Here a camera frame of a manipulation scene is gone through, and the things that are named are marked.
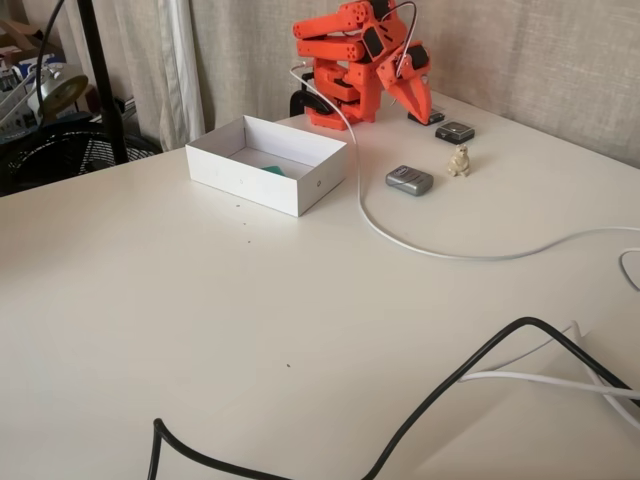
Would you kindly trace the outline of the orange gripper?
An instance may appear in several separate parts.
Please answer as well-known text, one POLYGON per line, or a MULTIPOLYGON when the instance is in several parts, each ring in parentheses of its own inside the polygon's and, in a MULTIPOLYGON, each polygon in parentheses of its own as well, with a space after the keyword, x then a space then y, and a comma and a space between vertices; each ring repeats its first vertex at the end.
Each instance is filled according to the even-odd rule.
POLYGON ((421 124, 427 124, 431 114, 432 97, 427 74, 431 62, 428 50, 421 42, 413 42, 404 51, 399 47, 376 69, 387 91, 421 124))

